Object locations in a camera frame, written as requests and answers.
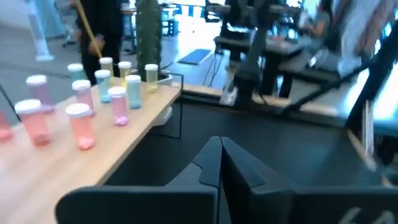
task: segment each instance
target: white wall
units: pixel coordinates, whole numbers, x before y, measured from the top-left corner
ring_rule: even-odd
[[[28,10],[24,0],[0,0],[0,23],[29,29]]]

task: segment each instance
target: potted cactus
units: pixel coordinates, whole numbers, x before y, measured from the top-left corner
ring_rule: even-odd
[[[162,61],[162,9],[157,0],[136,0],[137,35],[137,71],[142,81],[146,81],[145,65],[158,65],[158,83],[171,85],[171,75],[161,70]],[[166,108],[158,117],[155,125],[163,125],[172,114],[172,108]]]

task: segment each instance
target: cup lid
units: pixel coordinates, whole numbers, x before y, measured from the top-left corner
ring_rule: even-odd
[[[156,64],[147,64],[145,65],[145,70],[150,70],[150,71],[154,71],[154,70],[158,70],[159,66],[157,66]]]
[[[42,110],[42,104],[38,99],[22,100],[15,104],[17,114],[31,114]]]
[[[47,82],[45,75],[32,75],[26,78],[26,84],[28,85],[42,85]]]
[[[80,63],[73,63],[68,65],[68,71],[69,72],[79,72],[83,71],[83,65]]]
[[[67,106],[65,109],[66,114],[71,118],[81,118],[91,114],[90,106],[85,103],[74,103]]]
[[[96,78],[108,78],[111,76],[111,71],[109,70],[97,70],[94,73]]]
[[[76,80],[72,83],[72,90],[85,90],[91,88],[91,83],[88,80]]]
[[[139,76],[139,75],[128,75],[128,76],[126,76],[126,81],[128,83],[139,83],[139,82],[141,82],[141,76]]]
[[[131,68],[131,62],[119,62],[119,68]]]
[[[99,63],[113,63],[113,58],[111,57],[103,57],[99,59]]]
[[[126,94],[126,89],[121,86],[115,86],[108,90],[108,94],[111,97],[121,97]]]
[[[130,74],[138,75],[138,69],[132,68],[131,71],[130,71]]]

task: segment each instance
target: pink cup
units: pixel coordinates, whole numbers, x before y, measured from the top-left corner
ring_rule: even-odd
[[[51,141],[40,100],[23,100],[15,104],[15,111],[21,118],[30,141],[34,146],[45,146]]]
[[[68,106],[65,112],[70,118],[70,126],[79,149],[91,149],[95,145],[95,139],[91,127],[90,106],[84,103],[75,103]]]
[[[84,103],[90,107],[90,116],[94,116],[94,103],[91,95],[91,83],[88,80],[76,80],[72,83],[72,89],[76,93],[78,103]]]
[[[45,75],[32,75],[26,79],[26,84],[29,86],[32,96],[40,100],[43,112],[54,112],[55,107],[47,86],[47,77]]]
[[[129,123],[127,116],[126,89],[115,86],[108,90],[113,109],[113,123],[115,126],[125,126]]]

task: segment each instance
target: broom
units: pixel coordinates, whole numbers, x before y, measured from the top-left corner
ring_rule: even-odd
[[[83,22],[83,25],[84,25],[84,27],[85,27],[85,29],[87,31],[88,37],[90,38],[90,40],[92,41],[92,43],[94,45],[95,52],[96,52],[98,58],[101,58],[102,54],[101,54],[100,48],[98,47],[97,42],[95,41],[95,37],[94,37],[93,31],[91,30],[90,25],[88,24],[86,13],[85,13],[85,10],[83,8],[83,5],[81,4],[80,0],[75,0],[75,1],[76,1],[77,11],[78,11],[78,13],[79,13],[79,15],[81,17],[81,20]],[[111,83],[110,84],[114,85],[114,83],[115,83],[114,77],[111,77]]]

